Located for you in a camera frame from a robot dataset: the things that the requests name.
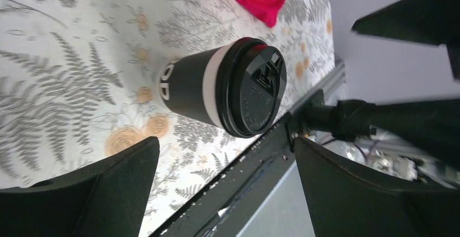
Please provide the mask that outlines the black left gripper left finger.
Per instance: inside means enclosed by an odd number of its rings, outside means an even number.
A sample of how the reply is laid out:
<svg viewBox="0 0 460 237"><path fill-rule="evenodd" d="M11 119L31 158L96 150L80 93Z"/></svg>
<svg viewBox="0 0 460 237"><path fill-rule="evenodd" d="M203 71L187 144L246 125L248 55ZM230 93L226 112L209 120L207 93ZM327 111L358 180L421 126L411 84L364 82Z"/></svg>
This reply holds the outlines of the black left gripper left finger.
<svg viewBox="0 0 460 237"><path fill-rule="evenodd" d="M159 160L148 137L28 188L1 190L1 236L138 236Z"/></svg>

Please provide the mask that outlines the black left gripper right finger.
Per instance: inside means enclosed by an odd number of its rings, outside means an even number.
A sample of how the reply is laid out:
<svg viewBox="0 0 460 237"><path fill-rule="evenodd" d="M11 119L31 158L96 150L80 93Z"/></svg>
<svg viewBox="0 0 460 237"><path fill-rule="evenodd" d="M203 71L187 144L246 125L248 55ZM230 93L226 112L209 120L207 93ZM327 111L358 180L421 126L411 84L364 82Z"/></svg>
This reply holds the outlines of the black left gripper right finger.
<svg viewBox="0 0 460 237"><path fill-rule="evenodd" d="M316 236L459 236L459 190L407 181L307 138L295 157Z"/></svg>

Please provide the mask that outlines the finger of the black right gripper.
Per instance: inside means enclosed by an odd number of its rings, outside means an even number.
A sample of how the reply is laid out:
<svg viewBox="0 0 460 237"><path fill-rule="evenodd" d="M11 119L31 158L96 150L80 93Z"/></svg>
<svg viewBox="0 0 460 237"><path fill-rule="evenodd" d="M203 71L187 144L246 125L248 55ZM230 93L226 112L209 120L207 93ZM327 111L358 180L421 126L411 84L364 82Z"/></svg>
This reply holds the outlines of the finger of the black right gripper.
<svg viewBox="0 0 460 237"><path fill-rule="evenodd" d="M356 20L360 35L445 45L452 76L459 80L459 0L399 0Z"/></svg>

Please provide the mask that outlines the black paper coffee cup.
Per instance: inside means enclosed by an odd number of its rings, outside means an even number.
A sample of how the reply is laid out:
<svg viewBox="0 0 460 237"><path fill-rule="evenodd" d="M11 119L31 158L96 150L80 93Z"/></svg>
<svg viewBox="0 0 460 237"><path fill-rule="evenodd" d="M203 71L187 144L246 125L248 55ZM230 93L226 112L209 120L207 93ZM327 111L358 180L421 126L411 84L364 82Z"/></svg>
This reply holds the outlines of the black paper coffee cup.
<svg viewBox="0 0 460 237"><path fill-rule="evenodd" d="M158 78L159 95L170 111L222 128L216 105L216 77L234 43L170 62Z"/></svg>

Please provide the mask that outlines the black plastic cup lid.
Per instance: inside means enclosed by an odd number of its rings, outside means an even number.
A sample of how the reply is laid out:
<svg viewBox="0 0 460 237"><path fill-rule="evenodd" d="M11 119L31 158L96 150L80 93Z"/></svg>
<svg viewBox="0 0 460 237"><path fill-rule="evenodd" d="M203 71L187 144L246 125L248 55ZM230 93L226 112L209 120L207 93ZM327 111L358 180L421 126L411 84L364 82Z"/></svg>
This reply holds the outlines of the black plastic cup lid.
<svg viewBox="0 0 460 237"><path fill-rule="evenodd" d="M252 37L235 41L216 75L215 99L222 127L238 138L266 132L279 111L286 84L286 62L276 47Z"/></svg>

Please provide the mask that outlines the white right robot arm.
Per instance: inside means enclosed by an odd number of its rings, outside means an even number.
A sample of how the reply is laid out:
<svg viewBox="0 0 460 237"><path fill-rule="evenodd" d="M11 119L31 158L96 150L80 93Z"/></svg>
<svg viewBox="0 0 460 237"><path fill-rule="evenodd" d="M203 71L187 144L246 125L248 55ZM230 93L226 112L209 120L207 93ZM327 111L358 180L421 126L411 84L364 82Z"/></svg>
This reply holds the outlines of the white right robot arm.
<svg viewBox="0 0 460 237"><path fill-rule="evenodd" d="M400 0L355 21L361 35L446 46L459 79L459 0ZM302 119L313 130L342 141L388 131L446 164L459 168L459 99L377 105L363 100L310 105Z"/></svg>

